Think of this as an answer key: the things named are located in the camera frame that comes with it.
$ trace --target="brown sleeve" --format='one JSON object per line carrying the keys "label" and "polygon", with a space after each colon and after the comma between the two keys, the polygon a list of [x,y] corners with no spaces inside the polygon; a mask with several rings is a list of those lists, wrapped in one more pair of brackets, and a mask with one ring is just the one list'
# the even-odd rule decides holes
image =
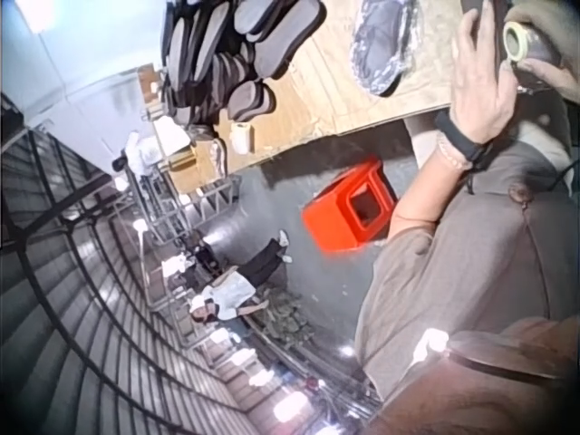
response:
{"label": "brown sleeve", "polygon": [[378,390],[384,375],[386,344],[407,321],[406,307],[413,304],[414,290],[426,264],[432,234],[411,228],[390,240],[374,263],[369,293],[362,303],[354,346],[357,358]]}

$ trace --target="smartwatch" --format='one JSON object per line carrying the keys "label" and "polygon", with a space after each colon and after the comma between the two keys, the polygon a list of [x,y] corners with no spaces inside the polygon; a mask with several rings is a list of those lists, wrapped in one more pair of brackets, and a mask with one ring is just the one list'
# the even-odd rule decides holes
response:
{"label": "smartwatch", "polygon": [[471,163],[477,162],[486,149],[480,143],[469,140],[453,123],[447,111],[440,111],[435,118],[435,125],[447,137],[453,147]]}

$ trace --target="wooden workbench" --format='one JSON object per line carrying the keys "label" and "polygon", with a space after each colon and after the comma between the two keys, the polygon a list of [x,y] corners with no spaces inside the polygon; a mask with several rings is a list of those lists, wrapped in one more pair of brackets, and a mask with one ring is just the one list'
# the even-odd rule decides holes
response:
{"label": "wooden workbench", "polygon": [[[418,0],[418,45],[411,69],[387,98],[374,97],[357,85],[349,57],[361,0],[323,0],[327,16],[296,52],[286,74],[266,83],[276,96],[273,113],[257,117],[253,152],[238,155],[229,146],[230,121],[222,111],[216,127],[228,145],[233,173],[310,140],[340,135],[450,103],[451,37],[461,18],[459,0]],[[212,181],[208,145],[198,145],[198,167],[172,175],[183,193]]]}

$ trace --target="tape roll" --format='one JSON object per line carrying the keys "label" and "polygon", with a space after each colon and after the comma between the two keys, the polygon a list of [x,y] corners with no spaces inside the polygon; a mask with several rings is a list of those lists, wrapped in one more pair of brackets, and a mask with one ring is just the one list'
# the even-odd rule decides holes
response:
{"label": "tape roll", "polygon": [[247,154],[252,150],[252,126],[247,122],[234,122],[229,139],[237,154]]}
{"label": "tape roll", "polygon": [[560,64],[561,56],[556,48],[544,34],[531,25],[508,21],[504,25],[503,42],[507,58],[512,62],[538,59],[554,66]]}

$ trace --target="concrete floor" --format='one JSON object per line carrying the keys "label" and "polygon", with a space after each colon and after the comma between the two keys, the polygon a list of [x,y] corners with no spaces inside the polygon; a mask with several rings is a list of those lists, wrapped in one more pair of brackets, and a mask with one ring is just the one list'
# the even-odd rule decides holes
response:
{"label": "concrete floor", "polygon": [[202,228],[216,253],[234,264],[246,262],[279,228],[285,229],[294,263],[278,269],[272,281],[303,297],[303,312],[316,327],[316,341],[331,349],[352,343],[381,241],[326,256],[303,225],[301,210],[336,175],[371,154],[384,161],[384,174],[399,197],[417,166],[407,131],[396,121],[317,140],[241,171],[239,207]]}

